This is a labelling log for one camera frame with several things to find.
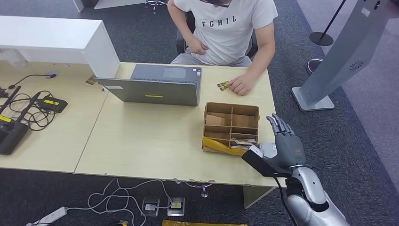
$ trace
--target man's left hand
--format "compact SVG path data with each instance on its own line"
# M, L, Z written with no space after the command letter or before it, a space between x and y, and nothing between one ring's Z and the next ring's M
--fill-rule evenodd
M231 80L227 86L241 96L247 95L255 86L258 77L251 74L243 74Z

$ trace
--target cardboard organizer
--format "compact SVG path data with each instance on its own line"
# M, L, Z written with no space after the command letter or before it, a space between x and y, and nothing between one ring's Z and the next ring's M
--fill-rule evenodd
M231 148L236 139L255 139L258 142L259 107L209 102L204 112L204 137ZM218 151L204 148L204 151Z

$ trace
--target printed text on t-shirt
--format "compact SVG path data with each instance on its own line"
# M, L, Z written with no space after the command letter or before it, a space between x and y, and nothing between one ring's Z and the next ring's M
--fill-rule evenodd
M232 22L236 22L237 18L235 16L232 17ZM216 22L211 20L209 21L209 27L213 27L215 26L215 24L217 23L218 26L222 26L224 24L229 24L229 18L221 19L221 20L217 20ZM202 26L205 27L205 25L207 24L207 21L202 21Z

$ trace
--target power strip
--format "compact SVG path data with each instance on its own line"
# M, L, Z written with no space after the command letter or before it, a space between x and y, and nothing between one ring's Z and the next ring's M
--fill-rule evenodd
M56 211L48 214L47 216L43 217L42 219L36 221L33 224L32 223L26 224L26 226L47 226L65 215L66 215L66 207L63 206L57 209Z

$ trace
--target black pole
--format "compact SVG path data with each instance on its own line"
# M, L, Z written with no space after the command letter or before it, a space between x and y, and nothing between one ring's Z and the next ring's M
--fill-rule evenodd
M343 0L338 7L337 11L335 12L333 18L330 20L330 23L328 23L326 29L324 30L323 33L321 32L313 32L309 35L309 39L314 42L315 44L318 44L320 46L329 46L334 43L334 39L327 34L328 29L330 28L331 24L335 20L336 16L338 15L339 11L342 9L342 6L345 4L346 0Z
M339 11L342 9L342 6L344 5L344 3L346 2L346 0L343 0L340 4L340 6L338 7L338 10L335 12L333 18L331 19L330 23L327 25L326 29L323 32L323 35L320 37L320 39L323 39L324 35L326 35L328 29L330 28L331 24L333 23L333 21L335 20L336 16L338 15Z

